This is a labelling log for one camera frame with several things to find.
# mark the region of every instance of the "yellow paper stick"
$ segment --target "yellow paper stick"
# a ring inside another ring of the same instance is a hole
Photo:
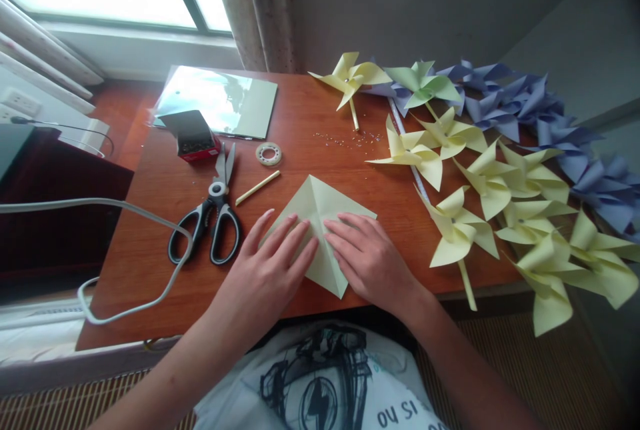
[[[237,207],[238,205],[240,205],[242,202],[244,202],[244,200],[246,200],[246,198],[252,196],[255,192],[260,190],[262,187],[264,187],[266,184],[268,184],[271,180],[276,178],[278,175],[280,175],[280,170],[276,170],[275,172],[270,174],[270,176],[262,180],[262,182],[258,183],[254,188],[246,192],[244,195],[241,195],[240,197],[236,198],[235,206]]]
[[[462,274],[462,282],[465,284],[465,292],[467,292],[467,300],[469,300],[469,308],[473,311],[478,311],[478,307],[475,306],[475,298],[473,296],[473,289],[471,288],[471,282],[467,275],[467,267],[464,260],[458,260],[458,266],[460,267],[460,273]]]
[[[353,126],[355,130],[360,130],[360,125],[358,124],[358,116],[355,114],[355,107],[353,106],[353,100],[349,99],[349,106],[351,107],[351,116],[353,116]]]
[[[425,102],[425,105],[427,106],[427,108],[429,109],[429,111],[431,112],[431,114],[433,115],[433,118],[436,120],[436,122],[440,122],[440,119],[438,118],[438,116],[435,114],[435,112],[433,111],[433,109],[431,108],[429,102]]]

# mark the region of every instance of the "hand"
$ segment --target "hand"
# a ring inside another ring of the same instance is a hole
[[[260,217],[245,239],[236,261],[211,302],[210,314],[220,338],[249,350],[268,330],[292,300],[318,248],[313,237],[298,258],[298,250],[308,228],[304,220],[290,233],[297,220],[292,214],[284,220],[258,249],[273,209]]]
[[[338,218],[352,226],[325,220],[325,226],[333,232],[325,238],[349,284],[362,298],[407,324],[413,304],[425,288],[402,260],[380,222],[352,213],[339,213]]]

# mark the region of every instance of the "window frame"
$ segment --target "window frame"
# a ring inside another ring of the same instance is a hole
[[[62,15],[59,13],[33,12],[22,7],[16,0],[9,0],[18,9],[36,21],[52,21],[59,23],[77,23],[80,25],[95,25],[100,27],[112,27],[130,30],[158,31],[163,33],[182,33],[185,35],[204,35],[208,37],[233,38],[230,31],[211,30],[200,10],[197,0],[183,0],[195,28],[163,25],[160,23],[134,22],[116,19],[102,19],[96,17],[78,17],[75,15]]]

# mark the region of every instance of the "scissors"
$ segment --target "scissors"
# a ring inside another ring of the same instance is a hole
[[[195,230],[193,231],[193,251],[196,250],[198,242],[202,239],[205,229],[211,227],[211,262],[214,265],[224,265],[231,260],[238,250],[240,244],[240,222],[236,214],[231,210],[231,207],[227,203],[227,194],[229,191],[229,180],[231,178],[231,172],[233,170],[233,160],[235,159],[235,143],[231,146],[229,152],[229,158],[225,153],[225,144],[222,143],[222,152],[218,155],[218,160],[215,163],[215,170],[218,172],[218,176],[213,178],[212,184],[209,186],[209,196],[204,202],[190,211],[188,214],[180,220],[178,226],[185,228],[187,222],[192,219],[196,219]],[[216,208],[215,224],[211,225],[209,216],[212,210]],[[235,242],[231,252],[224,257],[218,258],[218,250],[222,243],[222,220],[231,220],[235,227]],[[169,239],[169,260],[175,265],[180,262],[181,255],[177,255],[178,238],[182,235],[176,230],[171,234]]]

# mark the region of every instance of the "red box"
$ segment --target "red box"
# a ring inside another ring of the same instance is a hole
[[[220,140],[211,132],[200,110],[188,110],[159,117],[177,141],[178,157],[187,162],[220,153]]]

